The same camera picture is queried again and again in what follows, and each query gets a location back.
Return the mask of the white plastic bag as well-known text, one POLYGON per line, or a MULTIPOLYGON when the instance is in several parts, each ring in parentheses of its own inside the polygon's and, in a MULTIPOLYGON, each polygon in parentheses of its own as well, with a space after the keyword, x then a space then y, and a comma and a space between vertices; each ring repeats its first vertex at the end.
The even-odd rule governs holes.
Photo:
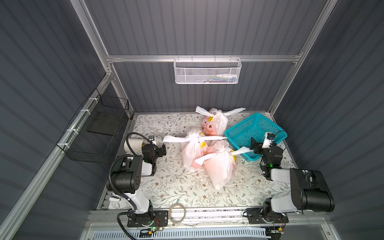
POLYGON ((180 143, 182 145, 182 161, 183 166, 190 172, 196 172, 202 168, 202 163, 197 163, 199 159, 208 151, 211 141, 225 140, 227 137, 222 136, 206 136, 200 129, 191 129, 184 138, 165 136, 165 143, 180 143))

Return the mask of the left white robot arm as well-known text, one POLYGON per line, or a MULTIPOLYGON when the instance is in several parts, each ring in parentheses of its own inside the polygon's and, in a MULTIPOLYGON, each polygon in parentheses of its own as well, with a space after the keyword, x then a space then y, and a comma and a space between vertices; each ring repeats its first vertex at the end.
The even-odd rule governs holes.
POLYGON ((152 211, 151 201, 140 190, 142 177, 153 176, 157 170, 157 159, 166 156, 166 146, 145 145, 141 155, 124 154, 117 156, 109 169, 107 190, 113 198, 126 200, 134 214, 152 211))

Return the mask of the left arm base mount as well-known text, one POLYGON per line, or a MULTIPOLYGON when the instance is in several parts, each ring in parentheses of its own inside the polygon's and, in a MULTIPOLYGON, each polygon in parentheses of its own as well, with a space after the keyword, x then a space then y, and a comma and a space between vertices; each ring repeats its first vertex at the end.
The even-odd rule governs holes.
POLYGON ((127 227, 166 227, 168 219, 168 211, 149 211, 145 214, 132 214, 129 216, 127 227))

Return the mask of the cartoon printed plastic bag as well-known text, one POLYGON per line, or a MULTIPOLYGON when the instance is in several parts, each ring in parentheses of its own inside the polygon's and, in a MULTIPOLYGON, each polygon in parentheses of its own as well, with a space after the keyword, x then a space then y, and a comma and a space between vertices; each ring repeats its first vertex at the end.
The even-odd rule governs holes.
POLYGON ((205 116, 202 122, 202 130, 206 136, 223 137, 228 126, 228 117, 238 114, 245 109, 246 108, 237 108, 228 112, 223 112, 222 110, 218 110, 216 108, 212 108, 207 111, 206 109, 197 106, 196 113, 205 116))

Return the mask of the clear plastic bag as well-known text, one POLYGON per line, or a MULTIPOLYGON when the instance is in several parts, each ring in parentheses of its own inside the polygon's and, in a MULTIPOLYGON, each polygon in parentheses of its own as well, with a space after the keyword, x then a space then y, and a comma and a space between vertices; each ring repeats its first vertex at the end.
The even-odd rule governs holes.
POLYGON ((197 158, 195 163, 206 169, 213 187, 220 190, 231 180, 237 156, 250 152, 252 150, 247 147, 233 150, 227 140, 214 140, 207 153, 197 158))

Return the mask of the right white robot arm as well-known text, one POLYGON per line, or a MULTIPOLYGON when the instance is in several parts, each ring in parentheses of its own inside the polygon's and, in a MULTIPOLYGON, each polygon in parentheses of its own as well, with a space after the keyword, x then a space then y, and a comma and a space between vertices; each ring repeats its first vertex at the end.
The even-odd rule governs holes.
POLYGON ((262 143, 251 138, 250 150, 262 157, 260 168, 263 176, 268 181, 285 183, 290 187, 288 195, 265 200, 261 210, 263 217, 275 218, 305 210, 332 212, 336 203, 323 174, 315 170, 283 169, 281 161, 284 150, 277 146, 275 136, 268 133, 262 143))

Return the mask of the teal plastic basket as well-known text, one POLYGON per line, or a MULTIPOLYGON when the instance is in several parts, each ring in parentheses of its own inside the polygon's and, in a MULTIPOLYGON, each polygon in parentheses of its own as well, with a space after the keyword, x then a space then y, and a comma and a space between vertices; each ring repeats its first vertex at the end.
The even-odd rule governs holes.
POLYGON ((229 128, 225 131, 225 136, 228 138, 230 145, 235 150, 238 150, 242 147, 249 148, 251 146, 251 139, 262 144, 266 133, 276 135, 274 138, 276 144, 281 143, 288 136, 283 128, 261 113, 253 114, 229 128))

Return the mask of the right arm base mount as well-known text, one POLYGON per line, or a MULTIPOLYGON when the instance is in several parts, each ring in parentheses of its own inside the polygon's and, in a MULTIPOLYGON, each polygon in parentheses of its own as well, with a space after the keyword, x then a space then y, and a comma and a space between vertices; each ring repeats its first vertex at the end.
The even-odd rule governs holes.
POLYGON ((248 208, 243 212, 250 224, 287 224, 289 219, 282 213, 275 213, 263 208, 248 208))

